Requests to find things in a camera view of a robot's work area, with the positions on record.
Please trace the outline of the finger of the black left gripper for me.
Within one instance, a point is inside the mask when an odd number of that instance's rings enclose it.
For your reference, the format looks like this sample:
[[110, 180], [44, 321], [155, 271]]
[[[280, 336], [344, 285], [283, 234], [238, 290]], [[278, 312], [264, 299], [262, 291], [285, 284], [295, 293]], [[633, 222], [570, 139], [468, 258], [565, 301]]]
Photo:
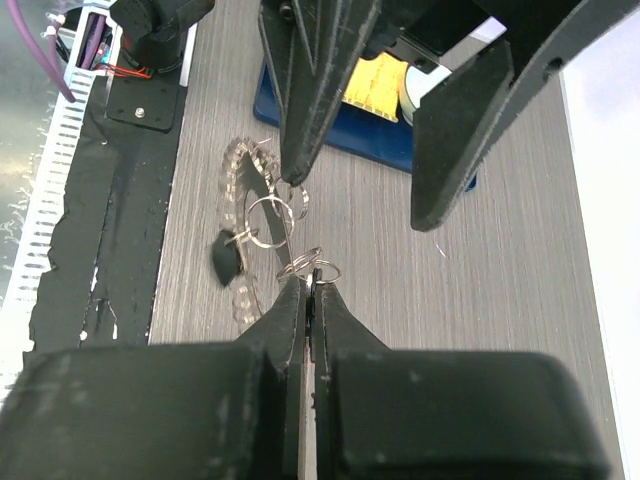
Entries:
[[576, 55], [637, 0], [481, 1], [505, 32], [421, 100], [413, 115], [411, 226], [441, 226], [492, 146]]
[[309, 175], [362, 56], [408, 25], [406, 1], [262, 1], [259, 29], [280, 112], [281, 177]]

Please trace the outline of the black key fob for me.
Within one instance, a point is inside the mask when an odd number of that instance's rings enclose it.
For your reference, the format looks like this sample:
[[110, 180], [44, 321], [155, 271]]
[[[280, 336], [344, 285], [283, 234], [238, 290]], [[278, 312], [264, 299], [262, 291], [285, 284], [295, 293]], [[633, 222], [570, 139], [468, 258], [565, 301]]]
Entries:
[[243, 272], [243, 261], [235, 234], [222, 229], [210, 246], [210, 262], [218, 283], [228, 287]]

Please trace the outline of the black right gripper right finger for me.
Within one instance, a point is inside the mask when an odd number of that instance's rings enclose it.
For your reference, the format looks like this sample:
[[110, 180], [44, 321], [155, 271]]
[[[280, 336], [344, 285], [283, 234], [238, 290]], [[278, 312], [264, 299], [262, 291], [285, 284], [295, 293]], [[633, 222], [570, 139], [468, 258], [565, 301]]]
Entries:
[[605, 479], [579, 386], [537, 352], [394, 350], [315, 293], [321, 479]]

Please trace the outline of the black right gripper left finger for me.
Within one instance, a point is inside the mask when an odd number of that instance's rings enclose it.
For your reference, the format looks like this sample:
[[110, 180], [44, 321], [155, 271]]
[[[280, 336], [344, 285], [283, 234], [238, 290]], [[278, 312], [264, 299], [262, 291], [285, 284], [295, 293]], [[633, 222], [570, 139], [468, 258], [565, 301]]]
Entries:
[[231, 342], [29, 362], [1, 411], [5, 479], [297, 479], [300, 281]]

